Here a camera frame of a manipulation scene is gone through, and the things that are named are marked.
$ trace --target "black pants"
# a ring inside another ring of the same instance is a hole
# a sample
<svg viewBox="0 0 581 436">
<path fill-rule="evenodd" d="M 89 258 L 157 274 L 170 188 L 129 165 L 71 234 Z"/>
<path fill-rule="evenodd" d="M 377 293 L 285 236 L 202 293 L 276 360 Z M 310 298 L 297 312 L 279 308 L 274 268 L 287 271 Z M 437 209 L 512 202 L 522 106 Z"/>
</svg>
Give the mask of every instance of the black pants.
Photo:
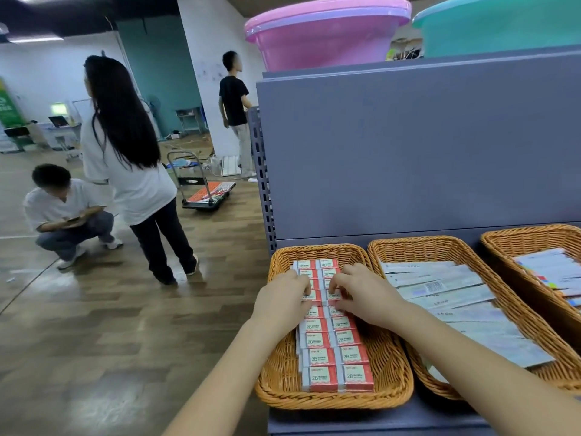
<svg viewBox="0 0 581 436">
<path fill-rule="evenodd" d="M 167 257 L 163 250 L 159 231 L 162 232 L 174 250 L 185 273 L 189 274 L 195 270 L 196 259 L 179 223 L 175 199 L 140 224 L 130 226 L 130 228 L 137 240 L 140 241 L 141 249 L 143 249 L 149 262 L 149 270 L 162 283 L 171 282 L 174 275 L 167 265 Z"/>
</svg>

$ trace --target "white column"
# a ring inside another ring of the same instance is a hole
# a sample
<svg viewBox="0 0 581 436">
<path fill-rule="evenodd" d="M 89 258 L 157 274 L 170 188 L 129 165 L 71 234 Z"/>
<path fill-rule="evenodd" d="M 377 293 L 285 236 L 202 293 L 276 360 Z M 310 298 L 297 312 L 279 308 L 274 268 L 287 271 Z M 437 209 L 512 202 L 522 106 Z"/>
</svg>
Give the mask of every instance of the white column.
<svg viewBox="0 0 581 436">
<path fill-rule="evenodd" d="M 234 50 L 242 58 L 239 78 L 250 92 L 248 99 L 258 104 L 256 82 L 262 79 L 264 64 L 254 44 L 244 36 L 246 19 L 226 0 L 178 0 L 189 53 L 217 156 L 237 156 L 238 140 L 224 128 L 218 109 L 220 80 L 227 75 L 222 55 Z"/>
</svg>

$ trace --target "white t-shirt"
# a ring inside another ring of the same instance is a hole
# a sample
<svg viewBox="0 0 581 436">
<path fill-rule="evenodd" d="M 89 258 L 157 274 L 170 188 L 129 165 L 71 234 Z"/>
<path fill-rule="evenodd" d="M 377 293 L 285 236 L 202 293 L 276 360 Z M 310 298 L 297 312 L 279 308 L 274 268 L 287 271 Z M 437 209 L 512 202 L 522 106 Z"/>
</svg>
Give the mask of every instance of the white t-shirt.
<svg viewBox="0 0 581 436">
<path fill-rule="evenodd" d="M 127 225 L 141 223 L 176 197 L 176 185 L 161 162 L 157 168 L 140 169 L 120 161 L 111 141 L 105 139 L 99 120 L 95 119 L 99 145 L 91 121 L 92 116 L 85 117 L 81 128 L 85 176 L 89 180 L 109 181 L 113 202 Z"/>
<path fill-rule="evenodd" d="M 92 189 L 95 186 L 84 180 L 71 179 L 66 202 L 42 188 L 34 188 L 26 194 L 23 204 L 30 229 L 36 231 L 44 223 L 73 219 L 91 206 L 107 206 L 99 193 Z"/>
</svg>

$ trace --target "wicker basket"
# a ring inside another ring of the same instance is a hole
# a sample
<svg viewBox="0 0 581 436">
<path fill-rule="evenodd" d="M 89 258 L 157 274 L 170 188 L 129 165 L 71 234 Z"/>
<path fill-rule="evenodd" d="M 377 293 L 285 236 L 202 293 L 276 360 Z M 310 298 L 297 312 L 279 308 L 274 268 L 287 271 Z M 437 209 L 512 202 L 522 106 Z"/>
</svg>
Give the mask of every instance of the wicker basket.
<svg viewBox="0 0 581 436">
<path fill-rule="evenodd" d="M 503 280 L 581 355 L 581 312 L 512 260 L 531 252 L 564 248 L 581 261 L 581 230 L 570 225 L 547 225 L 490 231 L 483 234 L 482 243 L 491 252 L 490 263 Z"/>
<path fill-rule="evenodd" d="M 294 246 L 276 251 L 270 261 L 268 281 L 290 269 L 294 260 L 338 259 L 339 265 L 371 262 L 355 245 Z M 387 409 L 407 402 L 414 377 L 400 339 L 391 332 L 358 321 L 367 346 L 375 383 L 374 392 L 312 393 L 301 391 L 294 332 L 274 349 L 256 383 L 258 397 L 280 409 Z"/>
<path fill-rule="evenodd" d="M 467 264 L 490 287 L 496 295 L 496 306 L 518 326 L 522 334 L 556 358 L 555 362 L 533 368 L 531 372 L 558 388 L 573 392 L 581 390 L 581 358 L 460 239 L 433 236 L 375 240 L 367 250 L 375 273 L 382 277 L 380 262 L 452 260 L 456 264 Z M 406 347 L 412 367 L 428 389 L 448 399 L 462 399 L 450 384 L 437 381 L 428 373 L 413 347 L 408 343 Z"/>
</svg>

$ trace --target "pink plastic basin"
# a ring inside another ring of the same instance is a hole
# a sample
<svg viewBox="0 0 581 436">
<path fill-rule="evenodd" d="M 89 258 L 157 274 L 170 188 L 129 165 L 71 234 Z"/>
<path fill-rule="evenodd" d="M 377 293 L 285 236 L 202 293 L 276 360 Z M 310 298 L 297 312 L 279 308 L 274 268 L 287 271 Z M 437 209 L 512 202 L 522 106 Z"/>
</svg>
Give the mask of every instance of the pink plastic basin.
<svg viewBox="0 0 581 436">
<path fill-rule="evenodd" d="M 385 61 L 410 17 L 407 0 L 317 0 L 257 15 L 245 32 L 266 70 L 277 72 Z"/>
</svg>

